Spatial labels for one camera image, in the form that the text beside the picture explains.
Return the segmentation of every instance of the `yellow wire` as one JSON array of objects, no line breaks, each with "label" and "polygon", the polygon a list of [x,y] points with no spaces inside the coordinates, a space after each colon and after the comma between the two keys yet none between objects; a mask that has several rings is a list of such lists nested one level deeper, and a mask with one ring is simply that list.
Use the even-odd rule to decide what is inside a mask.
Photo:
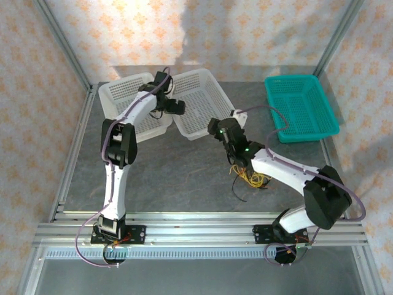
[{"label": "yellow wire", "polygon": [[265,180],[271,180],[270,176],[264,175],[262,173],[253,172],[251,176],[247,175],[247,170],[244,168],[240,168],[237,165],[232,165],[229,170],[229,174],[231,174],[232,170],[239,175],[245,182],[247,182],[250,186],[258,188],[263,186]]}]

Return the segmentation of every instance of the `enclosure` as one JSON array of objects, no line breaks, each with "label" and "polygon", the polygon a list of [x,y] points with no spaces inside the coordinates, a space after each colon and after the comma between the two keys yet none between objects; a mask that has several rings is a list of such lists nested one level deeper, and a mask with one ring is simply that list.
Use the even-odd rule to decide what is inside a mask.
[{"label": "enclosure", "polygon": [[[17,0],[0,13],[5,293],[392,293],[389,1]],[[127,180],[126,222],[147,226],[145,244],[125,247],[118,269],[81,261],[76,233],[105,195],[99,89],[165,66],[172,75],[210,70],[236,109],[268,104],[268,77],[316,76],[339,134],[289,144],[276,136],[270,147],[305,165],[335,167],[367,217],[321,230],[299,264],[269,265],[252,228],[303,197],[278,180],[265,190],[234,183],[220,143],[189,141],[172,123],[138,143]],[[249,111],[244,129],[264,143],[275,129],[270,110]],[[93,222],[79,246],[99,259]]]}]

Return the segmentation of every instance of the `white plastic basket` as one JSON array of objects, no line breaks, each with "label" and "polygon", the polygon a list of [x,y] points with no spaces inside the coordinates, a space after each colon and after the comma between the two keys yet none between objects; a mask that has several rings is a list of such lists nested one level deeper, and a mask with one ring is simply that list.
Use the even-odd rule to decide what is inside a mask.
[{"label": "white plastic basket", "polygon": [[173,120],[180,133],[189,140],[208,135],[211,118],[230,117],[234,107],[208,69],[173,76],[173,82],[173,98],[185,102],[185,114],[173,115]]},{"label": "white plastic basket", "polygon": [[[98,93],[105,118],[115,119],[135,99],[138,88],[142,84],[153,80],[154,77],[150,73],[142,73],[102,85]],[[142,123],[136,127],[136,141],[141,142],[164,134],[171,124],[171,115],[163,114],[162,118],[159,120],[147,116]]]}]

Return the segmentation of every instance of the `teal plastic basket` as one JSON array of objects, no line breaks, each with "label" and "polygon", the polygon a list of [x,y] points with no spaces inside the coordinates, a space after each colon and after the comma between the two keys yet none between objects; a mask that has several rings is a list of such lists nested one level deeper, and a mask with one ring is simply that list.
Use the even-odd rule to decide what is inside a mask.
[{"label": "teal plastic basket", "polygon": [[[265,79],[268,102],[288,120],[289,128],[278,133],[282,143],[317,141],[340,131],[338,122],[318,81],[312,75],[276,76]],[[277,129],[285,127],[271,111]]]}]

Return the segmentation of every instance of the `glass panel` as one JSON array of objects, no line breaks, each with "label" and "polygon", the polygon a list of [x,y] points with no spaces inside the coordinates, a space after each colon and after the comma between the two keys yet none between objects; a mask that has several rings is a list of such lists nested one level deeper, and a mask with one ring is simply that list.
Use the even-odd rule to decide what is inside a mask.
[{"label": "glass panel", "polygon": [[36,294],[364,294],[351,247],[315,247],[290,267],[261,259],[128,260],[119,269],[47,259]]}]

